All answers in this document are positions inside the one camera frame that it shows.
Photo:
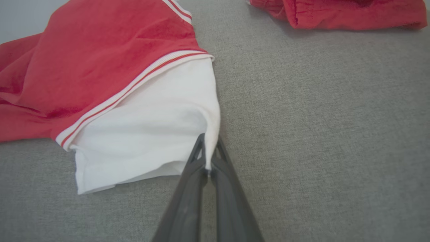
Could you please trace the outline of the grey fabric sofa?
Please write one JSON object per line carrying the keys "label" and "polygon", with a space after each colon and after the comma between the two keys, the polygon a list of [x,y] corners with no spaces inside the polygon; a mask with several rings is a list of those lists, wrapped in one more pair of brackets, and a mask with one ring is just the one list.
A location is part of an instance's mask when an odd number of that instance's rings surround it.
{"label": "grey fabric sofa", "polygon": [[[430,242],[430,0],[419,31],[300,30],[179,0],[214,55],[222,140],[266,242]],[[78,195],[74,154],[0,144],[0,242],[150,242],[178,176]]]}

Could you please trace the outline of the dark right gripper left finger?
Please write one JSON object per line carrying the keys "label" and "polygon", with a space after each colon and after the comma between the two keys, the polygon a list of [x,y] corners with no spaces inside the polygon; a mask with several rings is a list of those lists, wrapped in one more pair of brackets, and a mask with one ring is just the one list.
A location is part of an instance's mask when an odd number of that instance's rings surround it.
{"label": "dark right gripper left finger", "polygon": [[152,242],[200,242],[200,215],[205,168],[205,134],[198,136],[170,204]]}

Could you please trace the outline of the red Bulls basketball jersey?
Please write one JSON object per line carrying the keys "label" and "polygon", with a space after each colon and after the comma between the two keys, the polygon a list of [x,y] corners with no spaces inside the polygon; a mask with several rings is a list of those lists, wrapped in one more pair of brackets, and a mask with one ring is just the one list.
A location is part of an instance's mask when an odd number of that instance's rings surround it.
{"label": "red Bulls basketball jersey", "polygon": [[0,3],[0,144],[75,153],[78,194],[180,175],[196,141],[211,169],[221,122],[213,56],[176,0],[68,0],[6,41],[26,3]]}

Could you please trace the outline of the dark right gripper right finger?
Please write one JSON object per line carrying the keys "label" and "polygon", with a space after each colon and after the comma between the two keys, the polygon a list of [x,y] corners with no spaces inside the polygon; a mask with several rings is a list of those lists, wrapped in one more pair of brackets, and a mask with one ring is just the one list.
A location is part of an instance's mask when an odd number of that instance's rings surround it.
{"label": "dark right gripper right finger", "polygon": [[211,166],[209,174],[216,189],[217,242],[265,242],[221,138]]}

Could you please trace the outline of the red shorts white waistband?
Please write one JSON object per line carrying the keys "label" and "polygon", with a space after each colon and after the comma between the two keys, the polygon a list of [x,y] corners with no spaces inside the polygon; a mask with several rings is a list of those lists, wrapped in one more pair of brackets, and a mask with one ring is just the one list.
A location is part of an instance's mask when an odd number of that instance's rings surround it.
{"label": "red shorts white waistband", "polygon": [[249,0],[294,29],[379,30],[427,26],[424,0]]}

